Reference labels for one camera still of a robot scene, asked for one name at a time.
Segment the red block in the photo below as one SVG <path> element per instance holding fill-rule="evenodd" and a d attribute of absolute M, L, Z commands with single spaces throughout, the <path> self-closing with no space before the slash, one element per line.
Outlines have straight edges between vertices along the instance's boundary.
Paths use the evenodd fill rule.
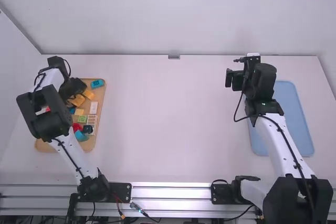
<path fill-rule="evenodd" d="M 74 123 L 73 125 L 72 125 L 72 128 L 73 128 L 73 132 L 76 132 L 76 131 L 82 131 L 83 130 L 83 127 L 82 127 L 82 125 L 80 125 L 79 123 Z"/>

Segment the blue mat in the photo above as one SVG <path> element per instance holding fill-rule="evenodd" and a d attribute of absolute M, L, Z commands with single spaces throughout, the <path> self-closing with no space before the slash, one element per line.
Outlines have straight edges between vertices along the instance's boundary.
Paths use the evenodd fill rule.
<path fill-rule="evenodd" d="M 301 156 L 312 156 L 314 154 L 314 146 L 295 85 L 289 81 L 276 81 L 273 97 L 280 103 L 285 113 L 288 131 Z M 250 120 L 248 120 L 248 127 L 253 152 L 259 156 L 268 156 L 266 146 L 256 129 L 252 127 Z"/>

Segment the wooden cutting board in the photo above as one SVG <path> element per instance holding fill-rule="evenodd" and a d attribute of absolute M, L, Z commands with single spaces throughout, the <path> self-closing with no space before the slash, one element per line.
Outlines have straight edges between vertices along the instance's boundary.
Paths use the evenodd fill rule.
<path fill-rule="evenodd" d="M 101 108 L 102 108 L 102 105 L 103 105 L 103 100 L 104 100 L 104 95 L 105 95 L 106 82 L 105 82 L 105 80 L 103 80 L 104 81 L 104 86 L 103 87 L 91 90 L 90 83 L 94 80 L 97 80 L 97 79 L 86 79 L 86 78 L 84 78 L 84 79 L 81 79 L 81 80 L 86 83 L 86 85 L 88 86 L 87 89 L 95 94 L 92 101 L 97 101 L 98 102 L 97 125 L 96 125 L 95 133 L 94 133 L 94 135 L 89 136 L 89 139 L 87 141 L 79 142 L 79 145 L 82 147 L 82 149 L 85 152 L 90 152 L 90 151 L 93 150 L 93 148 L 96 144 L 100 113 L 101 113 Z M 85 102 L 78 108 L 84 110 L 83 115 L 89 115 L 90 105 L 91 105 L 91 100 L 89 100 L 88 98 L 85 97 Z M 74 123 L 77 123 L 78 115 L 72 115 L 72 120 L 73 120 Z M 44 152 L 44 153 L 56 152 L 54 148 L 52 148 L 48 143 L 43 142 L 41 139 L 37 139 L 35 141 L 35 148 L 39 152 Z"/>

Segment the robotic arm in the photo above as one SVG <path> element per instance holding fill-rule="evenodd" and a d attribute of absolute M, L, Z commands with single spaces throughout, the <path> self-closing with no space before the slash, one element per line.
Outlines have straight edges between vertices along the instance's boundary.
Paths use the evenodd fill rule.
<path fill-rule="evenodd" d="M 74 131 L 72 117 L 65 101 L 82 93 L 86 84 L 70 78 L 64 60 L 48 58 L 49 67 L 41 69 L 30 92 L 21 94 L 16 101 L 31 134 L 51 145 L 67 162 L 76 177 L 80 198 L 104 201 L 110 195 L 110 186 L 97 167 L 85 157 Z M 41 113 L 49 106 L 50 111 Z"/>
<path fill-rule="evenodd" d="M 241 91 L 240 100 L 245 95 L 245 118 L 263 138 L 278 176 L 271 187 L 257 177 L 237 176 L 232 181 L 236 200 L 249 200 L 262 209 L 266 223 L 326 223 L 333 189 L 303 160 L 287 130 L 283 110 L 272 98 L 277 69 L 260 63 L 259 54 L 234 61 L 244 63 L 244 69 L 227 69 L 225 86 Z"/>

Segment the white wall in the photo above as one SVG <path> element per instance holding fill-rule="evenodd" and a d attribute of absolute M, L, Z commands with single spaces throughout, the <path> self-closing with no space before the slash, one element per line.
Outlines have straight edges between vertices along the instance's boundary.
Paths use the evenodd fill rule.
<path fill-rule="evenodd" d="M 28 92 L 44 57 L 0 10 L 0 157 L 19 115 L 16 97 Z"/>
<path fill-rule="evenodd" d="M 336 0 L 0 0 L 46 54 L 319 55 L 336 93 Z"/>

